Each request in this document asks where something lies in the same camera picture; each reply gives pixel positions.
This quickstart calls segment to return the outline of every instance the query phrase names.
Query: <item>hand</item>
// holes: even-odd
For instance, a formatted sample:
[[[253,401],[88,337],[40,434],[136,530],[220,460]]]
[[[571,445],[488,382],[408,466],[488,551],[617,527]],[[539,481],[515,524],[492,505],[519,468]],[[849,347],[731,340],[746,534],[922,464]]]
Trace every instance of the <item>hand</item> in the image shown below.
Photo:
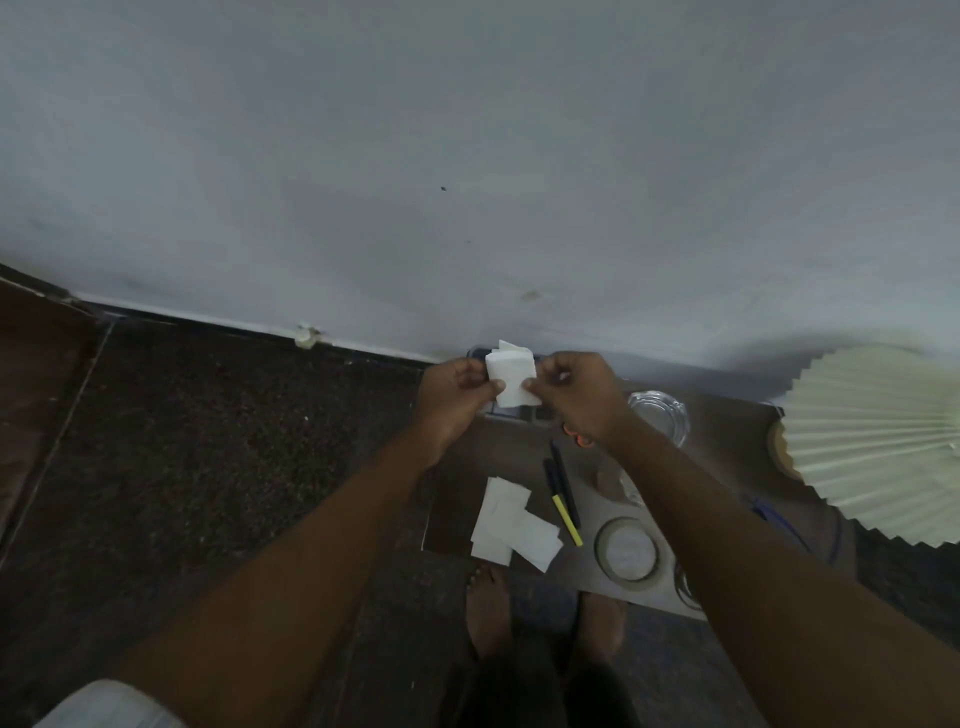
[[[624,417],[633,417],[613,369],[590,352],[557,352],[537,365],[523,386],[561,414],[582,435],[603,445]]]
[[[499,379],[487,380],[487,366],[477,359],[452,359],[423,373],[414,408],[414,428],[430,448],[436,464],[487,402],[503,391]]]

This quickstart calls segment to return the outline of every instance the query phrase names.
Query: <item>leg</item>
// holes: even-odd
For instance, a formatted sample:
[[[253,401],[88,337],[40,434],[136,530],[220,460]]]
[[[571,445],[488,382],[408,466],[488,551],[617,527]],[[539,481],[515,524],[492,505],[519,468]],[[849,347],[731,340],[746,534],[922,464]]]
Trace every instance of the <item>leg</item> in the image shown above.
[[[610,665],[623,644],[627,605],[607,596],[581,595],[580,621],[567,672],[570,728],[640,728],[634,704]]]
[[[467,631],[480,658],[458,728],[561,728],[560,678],[535,643],[514,646],[503,574],[481,567],[467,589]]]

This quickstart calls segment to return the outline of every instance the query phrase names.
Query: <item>paper piece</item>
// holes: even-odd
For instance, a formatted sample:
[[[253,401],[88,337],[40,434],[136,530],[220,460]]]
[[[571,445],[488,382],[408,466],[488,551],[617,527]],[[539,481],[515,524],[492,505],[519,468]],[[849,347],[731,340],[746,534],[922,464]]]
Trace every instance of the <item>paper piece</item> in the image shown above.
[[[560,551],[560,527],[532,513],[517,511],[509,501],[498,502],[485,522],[487,533],[516,551],[541,571]]]
[[[489,533],[487,525],[492,523],[493,510],[498,504],[504,504],[508,509],[513,509],[518,513],[527,507],[527,501],[530,500],[530,490],[522,485],[517,485],[502,477],[487,478],[487,491],[483,496],[483,503],[480,506],[480,513],[477,515],[477,523],[473,527],[471,541],[489,541],[492,534]]]
[[[470,555],[503,566],[510,565],[513,552],[541,571],[560,552],[560,527],[526,510],[530,491],[502,477],[487,479],[477,523],[470,540]]]
[[[510,559],[514,555],[514,550],[501,541],[474,541],[470,549],[470,556],[475,556],[484,561],[490,561],[494,564],[509,567]]]
[[[494,538],[487,527],[492,523],[493,513],[497,507],[504,509],[505,513],[523,513],[529,499],[530,491],[522,485],[504,480],[502,477],[487,478],[487,491],[484,493],[477,523],[470,536],[470,540],[473,541],[470,555],[505,567],[510,566],[514,550]]]
[[[519,347],[516,344],[511,344],[509,341],[504,341],[500,339],[500,343],[497,344],[497,348],[502,352],[529,352],[530,355],[533,355],[533,352],[530,352],[526,347]]]
[[[490,379],[501,379],[503,391],[497,396],[500,407],[538,406],[542,404],[521,385],[524,380],[537,376],[537,365],[529,349],[518,347],[508,341],[500,341],[500,348],[487,354],[487,375]]]

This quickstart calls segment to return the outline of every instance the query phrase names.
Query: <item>yellow highlighter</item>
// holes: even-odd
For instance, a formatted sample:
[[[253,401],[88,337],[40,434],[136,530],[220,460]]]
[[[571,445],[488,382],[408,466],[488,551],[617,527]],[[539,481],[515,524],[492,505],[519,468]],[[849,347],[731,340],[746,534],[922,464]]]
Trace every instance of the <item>yellow highlighter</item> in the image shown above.
[[[577,533],[577,527],[573,525],[573,521],[570,520],[570,514],[566,512],[564,507],[564,502],[560,500],[559,494],[554,494],[553,504],[557,506],[557,510],[560,511],[560,517],[564,519],[564,524],[566,524],[566,530],[570,532],[570,538],[573,539],[573,543],[577,546],[582,546],[584,540],[580,538],[580,534]]]
[[[557,506],[557,512],[560,514],[560,518],[563,519],[566,530],[570,532],[570,538],[573,539],[574,544],[582,546],[584,540],[580,538],[577,527],[573,525],[570,514],[566,512],[564,500],[560,497],[560,490],[557,486],[557,464],[552,458],[547,458],[543,461],[543,474],[546,475],[546,484],[550,488],[550,493],[553,495],[553,504]]]

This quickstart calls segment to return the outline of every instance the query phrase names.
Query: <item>bare foot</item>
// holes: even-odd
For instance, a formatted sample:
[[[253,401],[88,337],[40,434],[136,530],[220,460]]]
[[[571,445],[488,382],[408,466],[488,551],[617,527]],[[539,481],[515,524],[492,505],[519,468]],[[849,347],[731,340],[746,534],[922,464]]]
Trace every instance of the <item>bare foot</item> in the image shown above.
[[[580,620],[573,642],[570,671],[583,665],[608,663],[623,644],[627,602],[609,596],[580,594]]]
[[[513,643],[510,622],[510,593],[503,573],[480,567],[467,587],[467,633],[482,660],[506,652]]]

